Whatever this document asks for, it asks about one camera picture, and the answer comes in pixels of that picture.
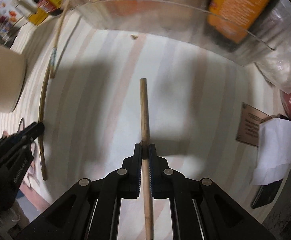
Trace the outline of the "orange label sauce bottle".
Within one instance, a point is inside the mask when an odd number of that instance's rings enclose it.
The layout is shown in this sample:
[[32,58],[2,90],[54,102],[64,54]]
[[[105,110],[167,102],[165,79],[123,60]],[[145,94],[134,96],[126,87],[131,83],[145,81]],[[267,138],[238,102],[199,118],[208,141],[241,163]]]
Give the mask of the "orange label sauce bottle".
[[207,24],[239,44],[271,0],[211,0]]

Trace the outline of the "beige ribbed utensil holder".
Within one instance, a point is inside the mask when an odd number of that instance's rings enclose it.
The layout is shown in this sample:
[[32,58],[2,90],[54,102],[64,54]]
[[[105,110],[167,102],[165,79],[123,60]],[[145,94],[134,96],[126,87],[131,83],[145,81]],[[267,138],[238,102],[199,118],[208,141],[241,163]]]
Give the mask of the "beige ribbed utensil holder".
[[25,74],[25,57],[0,45],[0,112],[10,113],[16,107]]

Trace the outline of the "black phone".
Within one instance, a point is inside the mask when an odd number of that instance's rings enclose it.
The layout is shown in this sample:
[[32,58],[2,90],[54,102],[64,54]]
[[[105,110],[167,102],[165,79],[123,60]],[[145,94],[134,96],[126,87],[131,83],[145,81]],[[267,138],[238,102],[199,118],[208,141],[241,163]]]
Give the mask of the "black phone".
[[256,209],[272,203],[280,189],[282,181],[281,179],[268,185],[261,185],[251,202],[251,208]]

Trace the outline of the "tan wooden chopstick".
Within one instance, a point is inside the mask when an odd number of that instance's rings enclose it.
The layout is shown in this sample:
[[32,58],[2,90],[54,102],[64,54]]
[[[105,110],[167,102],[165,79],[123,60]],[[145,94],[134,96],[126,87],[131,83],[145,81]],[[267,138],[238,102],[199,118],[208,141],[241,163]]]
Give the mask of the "tan wooden chopstick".
[[145,239],[154,239],[153,199],[150,188],[148,147],[150,142],[147,80],[140,80],[142,186],[144,200]]

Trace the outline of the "white folded paper towel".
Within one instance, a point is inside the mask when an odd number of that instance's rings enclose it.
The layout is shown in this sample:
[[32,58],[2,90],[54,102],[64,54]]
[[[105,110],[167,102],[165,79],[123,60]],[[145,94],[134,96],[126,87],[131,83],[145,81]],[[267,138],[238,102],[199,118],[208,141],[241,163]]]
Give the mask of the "white folded paper towel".
[[269,185],[284,178],[291,164],[291,121],[272,118],[260,124],[254,185]]

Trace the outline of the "clear acrylic condiment organizer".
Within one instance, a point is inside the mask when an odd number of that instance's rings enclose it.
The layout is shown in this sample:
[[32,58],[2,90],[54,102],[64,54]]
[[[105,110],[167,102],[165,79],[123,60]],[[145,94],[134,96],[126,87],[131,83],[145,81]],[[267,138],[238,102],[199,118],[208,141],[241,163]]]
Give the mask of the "clear acrylic condiment organizer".
[[[253,33],[200,8],[165,0],[70,0],[72,6],[96,29],[152,34],[186,42],[212,51],[241,66],[274,51]],[[208,19],[234,27],[244,38],[227,43]]]

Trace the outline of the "brown printed mat label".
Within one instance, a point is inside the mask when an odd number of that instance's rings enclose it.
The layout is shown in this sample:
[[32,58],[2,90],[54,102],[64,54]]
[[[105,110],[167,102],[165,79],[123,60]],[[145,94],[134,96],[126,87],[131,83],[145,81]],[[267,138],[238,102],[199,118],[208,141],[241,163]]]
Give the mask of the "brown printed mat label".
[[257,147],[260,124],[271,118],[266,113],[243,102],[236,140]]

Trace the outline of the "clear plastic bag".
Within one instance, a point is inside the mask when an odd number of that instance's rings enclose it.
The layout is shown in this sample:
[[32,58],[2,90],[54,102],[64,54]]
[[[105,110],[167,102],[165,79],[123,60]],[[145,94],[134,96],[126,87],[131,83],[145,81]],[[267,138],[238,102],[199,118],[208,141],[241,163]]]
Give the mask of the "clear plastic bag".
[[256,35],[269,46],[256,64],[264,77],[285,93],[291,93],[291,0],[279,0]]

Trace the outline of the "patterned wooden chopstick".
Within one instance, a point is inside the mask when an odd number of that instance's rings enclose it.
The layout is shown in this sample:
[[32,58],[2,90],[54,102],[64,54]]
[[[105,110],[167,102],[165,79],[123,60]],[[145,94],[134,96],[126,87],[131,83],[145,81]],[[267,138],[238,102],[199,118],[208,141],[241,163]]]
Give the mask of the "patterned wooden chopstick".
[[53,49],[52,49],[52,53],[51,53],[50,60],[49,60],[49,78],[50,79],[54,79],[54,77],[55,77],[56,52],[58,49],[58,42],[59,42],[61,30],[62,30],[62,25],[63,25],[64,19],[65,19],[65,16],[67,14],[67,11],[69,9],[70,0],[65,0],[63,5],[64,5],[64,10],[63,10],[63,12],[60,16],[60,20],[58,22],[58,28],[56,30],[56,35],[54,37]]

